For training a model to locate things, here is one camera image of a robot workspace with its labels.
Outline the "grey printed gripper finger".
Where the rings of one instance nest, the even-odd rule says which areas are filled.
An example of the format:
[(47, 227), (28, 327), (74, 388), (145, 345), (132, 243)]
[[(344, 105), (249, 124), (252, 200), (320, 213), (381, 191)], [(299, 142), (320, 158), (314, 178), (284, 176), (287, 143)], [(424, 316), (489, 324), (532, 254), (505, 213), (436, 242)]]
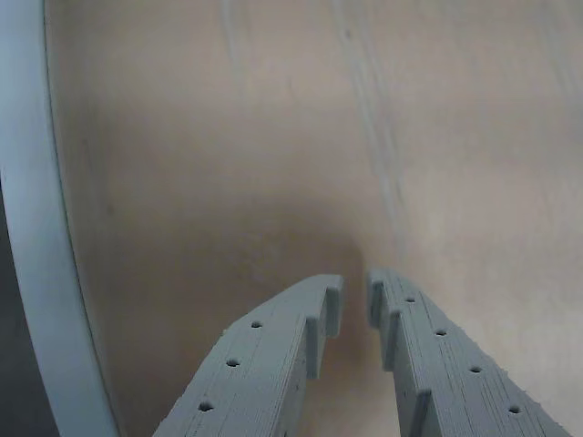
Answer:
[(307, 382), (340, 333), (343, 277), (315, 275), (233, 322), (157, 436), (294, 436)]
[(374, 269), (367, 289), (403, 436), (567, 435), (410, 280)]

